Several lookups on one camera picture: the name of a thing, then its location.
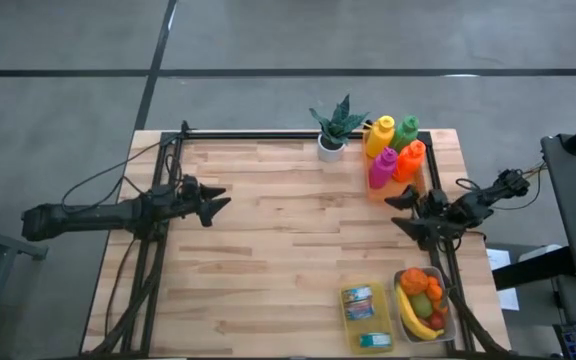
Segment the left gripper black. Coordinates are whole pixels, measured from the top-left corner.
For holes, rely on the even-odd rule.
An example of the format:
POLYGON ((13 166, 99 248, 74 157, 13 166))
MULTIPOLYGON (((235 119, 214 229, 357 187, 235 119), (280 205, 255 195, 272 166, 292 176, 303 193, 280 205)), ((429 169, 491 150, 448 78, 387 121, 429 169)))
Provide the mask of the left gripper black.
POLYGON ((164 206, 163 217, 185 218, 187 215, 195 214, 198 215, 203 227, 211 227, 213 217, 231 201, 230 197, 213 199, 225 192, 225 188, 206 186, 200 184, 196 177, 184 175, 180 190, 169 204, 164 206))

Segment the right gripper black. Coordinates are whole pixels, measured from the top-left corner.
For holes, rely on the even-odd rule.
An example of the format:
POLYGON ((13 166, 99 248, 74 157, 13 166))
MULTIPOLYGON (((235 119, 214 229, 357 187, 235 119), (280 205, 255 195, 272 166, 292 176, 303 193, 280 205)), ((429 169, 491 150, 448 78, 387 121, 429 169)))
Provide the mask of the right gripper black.
POLYGON ((417 188, 410 184, 399 196, 387 197, 384 202, 398 210, 413 209, 417 206, 419 219, 392 217, 391 222, 414 240, 419 249, 431 251, 437 241, 453 241, 464 234, 464 224, 452 210, 447 195, 439 189, 432 189, 419 200, 417 188))

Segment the neon red squeeze bottle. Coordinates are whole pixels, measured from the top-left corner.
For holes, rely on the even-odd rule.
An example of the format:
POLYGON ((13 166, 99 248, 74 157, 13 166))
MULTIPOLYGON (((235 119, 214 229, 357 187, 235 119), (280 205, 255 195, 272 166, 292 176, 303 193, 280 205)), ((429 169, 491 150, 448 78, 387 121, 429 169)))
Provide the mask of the neon red squeeze bottle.
POLYGON ((426 145, 420 140, 414 140, 405 146, 398 155, 393 179, 405 182, 414 177, 420 168, 426 152, 426 145))

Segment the magenta squeeze bottle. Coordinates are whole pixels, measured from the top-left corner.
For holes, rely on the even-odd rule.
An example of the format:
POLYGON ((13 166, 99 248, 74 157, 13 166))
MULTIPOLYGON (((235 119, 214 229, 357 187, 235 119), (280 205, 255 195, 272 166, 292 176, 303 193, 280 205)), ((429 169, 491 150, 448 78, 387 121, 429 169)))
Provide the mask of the magenta squeeze bottle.
POLYGON ((380 189, 386 185, 396 168, 397 158, 398 154, 394 149, 385 147, 374 159, 369 169, 369 187, 371 189, 380 189))

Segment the orange toy bell pepper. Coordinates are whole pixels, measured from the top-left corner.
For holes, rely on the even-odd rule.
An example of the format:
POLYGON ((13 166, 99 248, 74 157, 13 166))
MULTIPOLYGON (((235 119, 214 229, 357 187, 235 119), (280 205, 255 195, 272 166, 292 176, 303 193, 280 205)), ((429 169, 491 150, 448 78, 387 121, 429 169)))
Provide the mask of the orange toy bell pepper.
POLYGON ((401 274, 399 284, 406 295, 418 295, 426 291, 429 281, 421 269, 408 268, 401 274))

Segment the small orange carrots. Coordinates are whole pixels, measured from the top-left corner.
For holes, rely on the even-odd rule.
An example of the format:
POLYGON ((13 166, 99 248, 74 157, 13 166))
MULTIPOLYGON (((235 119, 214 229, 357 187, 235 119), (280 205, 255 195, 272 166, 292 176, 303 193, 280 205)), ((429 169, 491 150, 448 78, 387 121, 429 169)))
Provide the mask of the small orange carrots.
POLYGON ((428 286, 425 290, 425 294, 430 300, 432 308, 435 311, 442 314, 445 314, 448 311, 447 301, 444 298, 444 290, 437 277, 428 277, 428 286))

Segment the large yellow squeeze bottle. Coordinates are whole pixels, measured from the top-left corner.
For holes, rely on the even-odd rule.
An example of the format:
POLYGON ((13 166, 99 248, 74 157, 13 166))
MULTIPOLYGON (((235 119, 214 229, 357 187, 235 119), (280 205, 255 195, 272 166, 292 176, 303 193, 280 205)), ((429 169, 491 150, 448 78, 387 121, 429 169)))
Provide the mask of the large yellow squeeze bottle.
POLYGON ((375 158, 392 141, 395 134, 395 119, 389 115, 383 115, 372 123, 366 143, 366 155, 375 158))

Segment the green squeeze bottle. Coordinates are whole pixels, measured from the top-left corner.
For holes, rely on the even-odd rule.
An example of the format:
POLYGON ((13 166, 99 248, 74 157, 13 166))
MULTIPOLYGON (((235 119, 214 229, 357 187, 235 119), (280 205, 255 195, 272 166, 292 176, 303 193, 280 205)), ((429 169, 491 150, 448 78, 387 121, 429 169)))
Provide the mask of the green squeeze bottle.
POLYGON ((404 147, 417 138, 418 130, 419 119, 413 115, 405 116, 397 125, 389 147, 400 153, 404 147))

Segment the green toy pear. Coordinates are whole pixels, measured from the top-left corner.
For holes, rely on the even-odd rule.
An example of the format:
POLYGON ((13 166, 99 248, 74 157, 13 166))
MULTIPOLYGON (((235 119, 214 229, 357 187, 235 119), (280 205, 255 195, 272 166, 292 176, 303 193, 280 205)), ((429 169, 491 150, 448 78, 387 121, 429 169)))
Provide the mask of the green toy pear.
POLYGON ((418 318, 426 319, 432 315, 434 311, 432 302, 425 293, 411 295, 409 301, 418 318))

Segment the yellow toy banana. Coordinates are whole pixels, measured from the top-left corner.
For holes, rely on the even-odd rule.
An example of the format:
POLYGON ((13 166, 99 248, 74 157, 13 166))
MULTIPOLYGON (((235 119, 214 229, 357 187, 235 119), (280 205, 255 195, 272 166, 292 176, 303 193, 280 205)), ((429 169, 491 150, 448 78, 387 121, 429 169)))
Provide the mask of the yellow toy banana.
POLYGON ((407 295, 399 284, 395 286, 395 296, 403 326, 422 341, 432 341, 444 334, 444 330, 433 330, 417 318, 407 295))

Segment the tin can gold lid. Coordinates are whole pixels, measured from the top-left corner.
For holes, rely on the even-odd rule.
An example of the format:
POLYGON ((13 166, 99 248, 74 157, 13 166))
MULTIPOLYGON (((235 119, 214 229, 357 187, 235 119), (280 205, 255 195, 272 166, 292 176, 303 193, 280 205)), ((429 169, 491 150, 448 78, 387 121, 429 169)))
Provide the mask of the tin can gold lid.
POLYGON ((373 317, 375 309, 370 300, 354 301, 344 304, 344 313, 348 320, 356 321, 373 317))

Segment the translucent orange bin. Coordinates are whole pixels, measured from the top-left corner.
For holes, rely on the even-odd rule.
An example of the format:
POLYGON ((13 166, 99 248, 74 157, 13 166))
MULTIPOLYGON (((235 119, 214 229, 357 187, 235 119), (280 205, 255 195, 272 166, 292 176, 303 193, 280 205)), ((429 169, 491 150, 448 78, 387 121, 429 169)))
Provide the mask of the translucent orange bin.
POLYGON ((392 177, 390 177, 382 188, 379 189, 371 188, 369 183, 369 170, 373 164, 374 159, 370 158, 366 154, 366 142, 368 136, 369 136, 368 131, 365 131, 364 134, 362 135, 362 160, 364 168, 366 196, 370 201, 383 204, 385 198, 401 195, 408 185, 414 185, 420 194, 426 193, 428 191, 427 176, 424 174, 424 171, 426 170, 426 160, 423 160, 421 162, 420 167, 417 169, 413 177, 410 178, 409 180, 404 182, 397 182, 392 177))

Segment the white paper sheet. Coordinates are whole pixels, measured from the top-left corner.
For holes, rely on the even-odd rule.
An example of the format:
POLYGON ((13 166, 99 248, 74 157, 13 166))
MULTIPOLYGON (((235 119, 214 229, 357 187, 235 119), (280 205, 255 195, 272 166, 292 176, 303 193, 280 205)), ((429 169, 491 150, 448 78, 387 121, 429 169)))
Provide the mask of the white paper sheet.
MULTIPOLYGON (((507 250, 487 249, 488 261, 492 270, 497 270, 511 264, 510 254, 507 250)), ((515 288, 498 290, 500 306, 503 310, 519 311, 519 300, 515 288)))

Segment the snake plant in white pot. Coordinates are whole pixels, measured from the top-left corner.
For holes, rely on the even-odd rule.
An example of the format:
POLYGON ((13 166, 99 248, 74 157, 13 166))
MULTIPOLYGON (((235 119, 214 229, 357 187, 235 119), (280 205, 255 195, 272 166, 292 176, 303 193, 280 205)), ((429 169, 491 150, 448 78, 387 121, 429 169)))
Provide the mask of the snake plant in white pot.
POLYGON ((330 118, 320 115, 314 108, 309 108, 309 113, 320 126, 317 154, 324 162, 337 162, 342 158, 350 135, 363 125, 368 116, 368 112, 350 113, 349 94, 336 105, 330 118))

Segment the grey plastic bin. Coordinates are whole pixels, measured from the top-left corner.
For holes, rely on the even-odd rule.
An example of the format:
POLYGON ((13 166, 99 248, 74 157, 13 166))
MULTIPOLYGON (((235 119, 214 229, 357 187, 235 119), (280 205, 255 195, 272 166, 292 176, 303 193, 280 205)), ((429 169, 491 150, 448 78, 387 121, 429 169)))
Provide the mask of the grey plastic bin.
MULTIPOLYGON (((437 277, 439 280, 440 285, 442 286, 443 290, 444 290, 444 298, 447 301, 447 305, 448 305, 448 287, 445 285, 444 280, 442 279, 442 275, 441 272, 433 266, 426 266, 426 267, 421 267, 419 268, 422 271, 424 271, 426 273, 426 275, 429 276, 434 276, 437 277)), ((396 307, 396 313, 397 315, 395 316, 395 319, 398 323, 398 326, 401 330, 401 334, 402 337, 407 340, 410 343, 413 344, 430 344, 430 343, 438 343, 438 342, 447 342, 447 341, 452 341, 455 336, 456 336, 456 325, 455 325, 455 320, 454 320, 454 315, 453 315, 453 311, 450 309, 449 305, 448 305, 448 311, 443 314, 444 315, 444 320, 445 320, 445 328, 444 330, 444 334, 441 335, 438 339, 436 340, 432 340, 432 341, 422 341, 420 339, 418 339, 417 337, 415 337, 412 333, 410 333, 402 324, 402 320, 400 318, 400 313, 399 313, 399 308, 397 306, 397 300, 396 300, 396 296, 395 296, 395 286, 397 284, 399 284, 399 278, 401 276, 401 274, 405 271, 405 270, 401 270, 398 271, 395 275, 394 275, 394 280, 393 280, 393 294, 394 294, 394 302, 395 302, 395 307, 396 307)), ((422 319, 422 318, 418 318, 423 325, 428 326, 429 324, 427 322, 427 318, 426 319, 422 319)))

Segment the translucent yellow bin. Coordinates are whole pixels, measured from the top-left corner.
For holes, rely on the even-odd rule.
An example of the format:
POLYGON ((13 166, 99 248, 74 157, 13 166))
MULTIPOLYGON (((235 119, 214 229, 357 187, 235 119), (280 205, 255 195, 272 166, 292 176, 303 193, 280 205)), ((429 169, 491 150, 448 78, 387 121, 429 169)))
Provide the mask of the translucent yellow bin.
POLYGON ((339 290, 339 302, 342 312, 342 320, 344 324, 345 337, 353 355, 372 355, 379 353, 391 352, 394 349, 394 335, 392 329, 392 322, 388 308, 388 300, 386 297, 385 289, 382 284, 377 282, 364 282, 344 285, 339 290), (373 297, 368 299, 372 302, 375 315, 371 318, 350 321, 346 318, 344 313, 344 304, 341 298, 341 291, 345 288, 357 285, 370 285, 373 292, 373 297), (391 348, 368 348, 363 349, 359 346, 359 335, 362 333, 371 332, 386 332, 392 336, 391 348))

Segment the black table frame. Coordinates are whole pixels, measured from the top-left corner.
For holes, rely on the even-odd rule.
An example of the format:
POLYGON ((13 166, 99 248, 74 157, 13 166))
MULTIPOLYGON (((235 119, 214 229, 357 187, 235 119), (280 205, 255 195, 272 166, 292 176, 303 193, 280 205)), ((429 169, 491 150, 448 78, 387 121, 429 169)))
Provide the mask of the black table frame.
POLYGON ((201 131, 181 165, 230 201, 171 223, 150 356, 346 357, 340 289, 429 261, 367 197, 359 141, 325 163, 312 133, 201 131))

